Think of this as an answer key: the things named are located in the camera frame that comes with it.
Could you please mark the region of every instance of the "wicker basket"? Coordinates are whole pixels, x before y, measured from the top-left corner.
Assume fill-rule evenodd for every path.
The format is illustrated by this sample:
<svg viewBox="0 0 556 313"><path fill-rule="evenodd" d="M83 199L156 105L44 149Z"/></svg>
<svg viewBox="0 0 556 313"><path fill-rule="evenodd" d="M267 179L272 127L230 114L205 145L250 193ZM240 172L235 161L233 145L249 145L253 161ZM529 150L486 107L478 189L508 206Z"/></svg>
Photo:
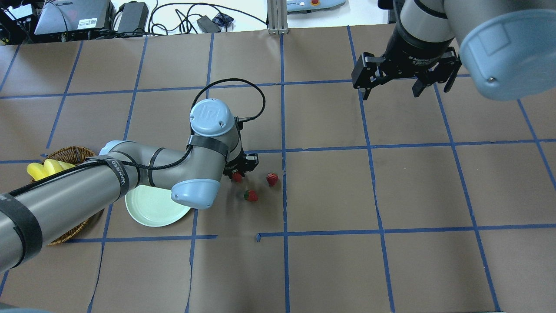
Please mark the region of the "wicker basket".
<svg viewBox="0 0 556 313"><path fill-rule="evenodd" d="M53 159L57 161L62 161L66 163L70 163L73 165L79 165L85 162L85 159L88 157L94 157L96 154L88 148L82 146L69 146L66 148L62 148L58 151L54 151L50 155L48 155L47 159ZM87 218L85 221L81 222L79 225L73 227L65 234L58 237L58 239L54 240L53 242L49 243L49 246L54 246L56 244L60 244L70 240L71 238L75 237L83 228L90 223L92 217Z"/></svg>

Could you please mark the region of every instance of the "blue tape line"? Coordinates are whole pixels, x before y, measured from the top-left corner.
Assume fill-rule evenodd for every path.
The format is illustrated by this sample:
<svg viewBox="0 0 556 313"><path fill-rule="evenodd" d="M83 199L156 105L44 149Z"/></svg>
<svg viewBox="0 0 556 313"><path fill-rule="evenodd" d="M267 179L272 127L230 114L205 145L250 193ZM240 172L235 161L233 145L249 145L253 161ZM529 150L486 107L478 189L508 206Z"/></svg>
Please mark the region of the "blue tape line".
<svg viewBox="0 0 556 313"><path fill-rule="evenodd" d="M193 261L195 260L195 237L197 236L197 219L198 219L198 209L194 209L193 212L193 230L191 231L191 247L189 251L189 266L191 269L191 277L189 280L189 295L191 295L191 287L193 282ZM189 313L189 303L190 297L187 297L187 305L185 307L185 313Z"/></svg>
<svg viewBox="0 0 556 313"><path fill-rule="evenodd" d="M207 85L210 84L210 73L212 71L212 49L214 48L214 33L210 35L210 48L208 49L208 69L207 69ZM209 97L209 90L207 89L206 95Z"/></svg>
<svg viewBox="0 0 556 313"><path fill-rule="evenodd" d="M91 296L91 301L89 302L89 306L87 307L87 313L91 313L91 310L93 309L93 302L95 301L95 294L97 293L98 280L101 278L102 258L104 256L104 247L105 247L104 239L106 239L106 235L108 234L108 225L110 224L111 215L112 215L112 204L108 206L108 210L106 212L105 227L104 230L102 231L102 239L101 239L101 260L100 263L98 264L97 281L95 283L95 289L93 290L93 295Z"/></svg>
<svg viewBox="0 0 556 313"><path fill-rule="evenodd" d="M542 229L556 228L556 224L517 224L517 225L493 225L477 226L480 231L498 231L504 229ZM432 227L432 228L391 228L391 229L355 229L348 231L304 231L288 232L288 236L330 236L330 235L350 235L350 234L399 234L399 233L438 233L438 232L472 232L473 226L462 227ZM258 233L257 242L264 237L282 237L284 232Z"/></svg>
<svg viewBox="0 0 556 313"><path fill-rule="evenodd" d="M6 280L8 280L9 271L4 272L4 277L2 278L2 283L0 283L0 297L4 291L4 286L6 285Z"/></svg>
<svg viewBox="0 0 556 313"><path fill-rule="evenodd" d="M281 84L279 82L266 82L263 84L255 84L258 87L267 87L267 86L280 86ZM221 89L221 88L243 88L243 87L251 87L251 85L248 84L237 84L237 85L216 85L212 88L214 89Z"/></svg>
<svg viewBox="0 0 556 313"><path fill-rule="evenodd" d="M106 239L106 236L108 235L108 225L110 225L110 217L112 216L112 204L110 204L108 206L108 210L106 212L106 221L105 221L105 228L104 231L102 231L102 238Z"/></svg>
<svg viewBox="0 0 556 313"><path fill-rule="evenodd" d="M481 231L498 231L502 229L540 229L540 228L556 228L556 224L520 224L520 225L497 225L497 226L479 226Z"/></svg>
<svg viewBox="0 0 556 313"><path fill-rule="evenodd" d="M450 143L430 143L430 144L388 144L388 145L372 145L371 149L389 149L389 148L419 148L425 146L449 146Z"/></svg>
<svg viewBox="0 0 556 313"><path fill-rule="evenodd" d="M98 263L97 281L95 283L95 289L93 290L93 295L91 296L91 300L89 301L89 305L87 306L87 313L91 313L91 311L93 310L93 302L95 301L95 294L97 293L98 281L101 278L101 268L102 268L102 259L103 259L103 256L104 256L104 246L105 246L105 243L102 242L101 243L101 260Z"/></svg>
<svg viewBox="0 0 556 313"><path fill-rule="evenodd" d="M286 177L286 99L284 91L284 34L280 34L280 115L282 130L282 209L284 219L284 294L286 313L290 312L290 255L287 232L287 177Z"/></svg>
<svg viewBox="0 0 556 313"><path fill-rule="evenodd" d="M520 99L518 99L518 105L519 105L519 108L521 109L521 111L523 113L523 117L525 118L525 121L527 122L527 126L529 127L529 131L531 131L531 135L533 136L533 140L534 140L535 144L537 145L537 149L539 149L540 157L543 159L543 163L544 163L544 166L547 169L548 176L550 177L550 181L552 181L552 186L554 187L554 190L556 190L556 179L554 179L554 174L552 173L552 170L550 169L550 165L548 164L547 157L546 157L546 155L544 155L543 147L540 145L539 139L537 138L537 134L535 133L535 130L533 129L533 124L531 124L531 121L529 120L529 117L527 116L527 112L525 111L525 108L523 107L523 104L522 104Z"/></svg>
<svg viewBox="0 0 556 313"><path fill-rule="evenodd" d="M145 53L147 52L148 37L145 37L143 43L143 51L141 52L141 60L139 61L139 69L137 70L137 78L135 78L135 87L133 88L133 95L131 96L130 112L127 114L126 130L123 132L123 140L127 140L127 134L130 131L131 117L133 115L133 107L135 106L135 98L137 97L137 89L139 87L139 79L141 78L141 71L143 70L143 61L145 60Z"/></svg>
<svg viewBox="0 0 556 313"><path fill-rule="evenodd" d="M338 80L313 80L313 81L289 81L284 82L284 85L313 85L313 84L335 84L340 82L351 82L351 79L338 79Z"/></svg>
<svg viewBox="0 0 556 313"><path fill-rule="evenodd" d="M12 66L13 66L14 62L16 61L17 53L19 53L19 48L21 48L21 45L18 45L17 48L16 48L16 51L13 53L12 60L9 62L8 69L6 70L6 73L4 74L4 79L2 79L2 84L0 84L0 91L2 91L2 89L4 89L4 84L6 83L6 80L8 79L9 72L12 70Z"/></svg>
<svg viewBox="0 0 556 313"><path fill-rule="evenodd" d="M526 140L500 140L500 141L467 141L454 143L456 146L459 145L503 145L503 144L530 144L535 142L531 139Z"/></svg>
<svg viewBox="0 0 556 313"><path fill-rule="evenodd" d="M19 163L39 163L40 160L6 160L0 161L0 164L19 164Z"/></svg>
<svg viewBox="0 0 556 313"><path fill-rule="evenodd" d="M50 131L50 137L48 137L48 142L46 144L46 149L50 148L50 144L52 143L52 138L54 137L54 132L56 131L56 125L58 125L58 120L60 119L60 114L62 113L62 108L64 107L64 102L66 102L66 96L68 94L68 90L70 89L71 80L73 78L73 74L75 73L75 68L77 67L77 62L79 61L79 56L81 55L81 49L83 48L83 41L79 43L79 49L77 50L77 56L75 57L75 61L73 62L73 67L71 69L71 73L69 73L68 83L66 85L66 89L64 90L64 94L62 95L62 101L60 102L60 106L58 107L58 112L56 113L56 118L54 119L54 125L52 125L52 130Z"/></svg>
<svg viewBox="0 0 556 313"><path fill-rule="evenodd" d="M351 36L351 28L349 26L346 26L347 28L347 36L349 38L349 44L350 44L350 48L351 48L351 57L353 58L353 62L354 65L356 64L356 57L355 57L355 47L353 44L353 38ZM384 262L384 275L386 277L386 288L388 290L388 300L390 302L390 311L392 313L396 312L395 309L395 305L394 305L394 293L392 291L392 281L390 279L390 265L388 263L388 253L386 251L386 240L384 239L384 227L383 227L383 223L382 223L382 218L380 217L380 210L379 210L379 204L378 204L378 199L376 197L376 176L375 176L375 169L374 169L374 163L373 163L373 151L371 149L371 141L369 138L369 131L367 129L367 119L365 116L365 107L363 106L363 97L361 95L360 92L358 92L359 95L359 108L361 110L361 119L363 121L363 131L365 133L365 141L367 143L367 154L369 155L369 168L371 171L371 182L373 184L373 196L375 198L375 210L376 210L376 220L378 222L378 226L379 226L379 231L381 232L380 234L380 246L382 249L382 254L383 254L383 262Z"/></svg>
<svg viewBox="0 0 556 313"><path fill-rule="evenodd" d="M113 94L130 94L134 92L131 90L115 90L115 91L89 91L89 92L72 92L66 96L91 96L91 95L113 95Z"/></svg>
<svg viewBox="0 0 556 313"><path fill-rule="evenodd" d="M303 152L303 151L337 151L337 150L364 150L367 146L330 146L322 148L290 148L286 152Z"/></svg>
<svg viewBox="0 0 556 313"><path fill-rule="evenodd" d="M280 153L282 149L269 149L269 150L245 150L246 154L250 153Z"/></svg>
<svg viewBox="0 0 556 313"><path fill-rule="evenodd" d="M45 94L45 95L27 95L27 96L2 96L0 99L32 99L32 98L48 98L48 97L62 97L64 94Z"/></svg>
<svg viewBox="0 0 556 313"><path fill-rule="evenodd" d="M394 228L385 229L387 234L405 234L405 233L442 233L442 232L468 232L473 231L471 226L464 227L433 227L433 228Z"/></svg>
<svg viewBox="0 0 556 313"><path fill-rule="evenodd" d="M175 241L175 240L204 240L216 239L218 235L196 235L196 236L159 236L159 237L120 237L120 238L78 238L70 239L69 243L81 242L143 242L143 241Z"/></svg>
<svg viewBox="0 0 556 313"><path fill-rule="evenodd" d="M436 93L436 99L438 100L438 105L440 106L440 112L442 113L442 118L444 119L444 125L446 126L446 132L448 133L448 138L450 139L452 153L454 154L454 160L458 168L458 174L461 181L461 187L463 188L463 194L465 196L465 201L467 202L467 208L469 210L469 215L471 217L471 223L473 224L475 237L477 239L477 244L479 246L479 252L481 254L481 259L483 260L483 266L485 269L486 279L490 288L490 294L492 295L492 300L494 303L494 308L497 312L500 311L500 305L498 304L498 298L496 296L496 291L494 289L494 283L492 282L492 277L490 275L490 269L487 262L487 256L484 251L483 241L479 233L479 228L477 227L477 221L475 220L475 213L473 212L473 206L471 205L471 199L469 198L469 192L467 190L467 185L465 184L465 178L463 176L463 171L461 169L461 164L459 162L458 152L456 150L456 145L454 144L454 138L452 137L450 125L448 124L448 118L446 117L446 112L444 111L444 105L442 104L442 98L438 92L438 87L434 84L434 92Z"/></svg>
<svg viewBox="0 0 556 313"><path fill-rule="evenodd" d="M194 87L172 87L172 88L150 88L150 89L139 89L137 92L159 92L159 91L176 91L176 90L201 90L205 88L204 86L194 86Z"/></svg>

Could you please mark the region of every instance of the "power adapter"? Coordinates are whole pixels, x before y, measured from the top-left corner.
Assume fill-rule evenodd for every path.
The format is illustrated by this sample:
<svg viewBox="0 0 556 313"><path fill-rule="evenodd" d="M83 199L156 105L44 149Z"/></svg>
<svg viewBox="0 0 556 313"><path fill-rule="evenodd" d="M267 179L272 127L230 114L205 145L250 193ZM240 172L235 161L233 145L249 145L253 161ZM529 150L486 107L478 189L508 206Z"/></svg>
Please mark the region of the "power adapter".
<svg viewBox="0 0 556 313"><path fill-rule="evenodd" d="M199 25L200 29L205 33L219 33L222 31L220 27L214 24L206 15L197 20L197 25Z"/></svg>
<svg viewBox="0 0 556 313"><path fill-rule="evenodd" d="M145 30L148 8L144 2L128 2L123 5L118 32L133 32L140 28Z"/></svg>

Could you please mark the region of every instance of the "metal frame post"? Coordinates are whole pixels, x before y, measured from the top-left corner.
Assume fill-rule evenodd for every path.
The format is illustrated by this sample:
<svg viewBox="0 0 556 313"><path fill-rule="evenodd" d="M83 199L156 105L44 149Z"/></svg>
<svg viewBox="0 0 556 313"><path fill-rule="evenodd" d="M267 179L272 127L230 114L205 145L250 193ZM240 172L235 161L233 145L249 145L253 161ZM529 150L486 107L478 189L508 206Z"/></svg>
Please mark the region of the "metal frame post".
<svg viewBox="0 0 556 313"><path fill-rule="evenodd" d="M286 34L290 30L287 27L287 4L286 0L267 0L269 17L269 34Z"/></svg>

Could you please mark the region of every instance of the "logo on robot cap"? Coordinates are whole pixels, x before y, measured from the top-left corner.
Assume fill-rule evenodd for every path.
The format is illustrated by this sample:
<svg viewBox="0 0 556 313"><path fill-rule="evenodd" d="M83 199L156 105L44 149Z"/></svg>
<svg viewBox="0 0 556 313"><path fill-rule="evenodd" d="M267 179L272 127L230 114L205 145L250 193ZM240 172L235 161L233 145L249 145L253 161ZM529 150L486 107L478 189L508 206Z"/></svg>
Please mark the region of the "logo on robot cap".
<svg viewBox="0 0 556 313"><path fill-rule="evenodd" d="M217 107L205 106L201 111L200 118L204 121L215 120L219 112L220 109L218 109Z"/></svg>
<svg viewBox="0 0 556 313"><path fill-rule="evenodd" d="M120 167L116 160L112 160L112 166L118 171L118 175L120 176L120 184L124 185L126 183L126 176L123 173L123 169Z"/></svg>

